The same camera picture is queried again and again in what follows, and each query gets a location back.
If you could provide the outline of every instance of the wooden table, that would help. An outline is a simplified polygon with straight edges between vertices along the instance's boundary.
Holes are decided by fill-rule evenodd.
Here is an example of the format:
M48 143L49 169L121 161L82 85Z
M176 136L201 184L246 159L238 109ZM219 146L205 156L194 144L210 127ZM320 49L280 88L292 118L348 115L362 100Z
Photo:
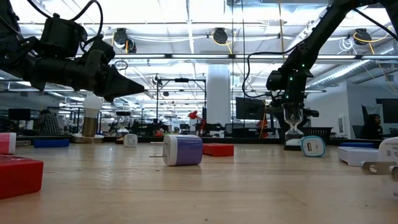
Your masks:
M0 200L1 223L398 223L387 177L275 145L167 167L158 144L17 150L45 162L40 193Z

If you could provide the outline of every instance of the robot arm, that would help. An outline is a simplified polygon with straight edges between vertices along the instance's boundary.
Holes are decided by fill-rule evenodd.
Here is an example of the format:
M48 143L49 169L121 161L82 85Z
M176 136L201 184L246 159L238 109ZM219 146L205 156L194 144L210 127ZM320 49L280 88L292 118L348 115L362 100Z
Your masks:
M93 91L110 102L144 91L142 85L122 76L114 65L108 65L115 53L112 46L101 40L102 35L93 39L93 45L82 57L71 59L87 39L81 25L54 14L45 21L38 40L24 39L17 21L10 1L0 0L1 70L30 82L41 91L50 82L76 91Z
M313 77L310 69L317 59L319 50L347 13L359 6L378 2L386 8L392 24L398 30L397 0L334 0L311 35L296 46L285 63L278 71L272 71L267 80L268 90L285 90L282 99L284 108L303 108L305 84L308 77Z

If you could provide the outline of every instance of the metal frame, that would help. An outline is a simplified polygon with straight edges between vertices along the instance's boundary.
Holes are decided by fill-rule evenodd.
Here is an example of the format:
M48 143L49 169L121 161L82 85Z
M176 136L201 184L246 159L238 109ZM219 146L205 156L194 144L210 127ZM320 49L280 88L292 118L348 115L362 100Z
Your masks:
M174 78L174 79L172 79L172 78L160 78L160 79L157 80L157 83L156 83L156 124L159 122L159 90L163 89L167 84L169 84L169 82L176 82L178 80L179 80L178 78ZM201 88L203 90L203 92L205 92L205 105L204 105L204 108L206 108L206 100L207 100L207 84L206 84L206 80L191 79L191 78L184 78L184 80L187 81L187 83L188 82L196 83L199 86L199 88ZM165 81L165 83L159 89L159 83L161 81ZM200 85L197 82L203 82L205 84L205 89L200 87Z

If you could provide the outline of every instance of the red box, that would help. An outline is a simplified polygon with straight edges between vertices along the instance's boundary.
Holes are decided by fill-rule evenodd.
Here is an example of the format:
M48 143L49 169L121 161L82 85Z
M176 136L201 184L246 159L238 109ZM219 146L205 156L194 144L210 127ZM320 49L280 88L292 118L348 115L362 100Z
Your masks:
M205 143L203 144L203 154L213 157L234 156L234 145Z
M42 188L42 161L0 156L0 199L38 192Z

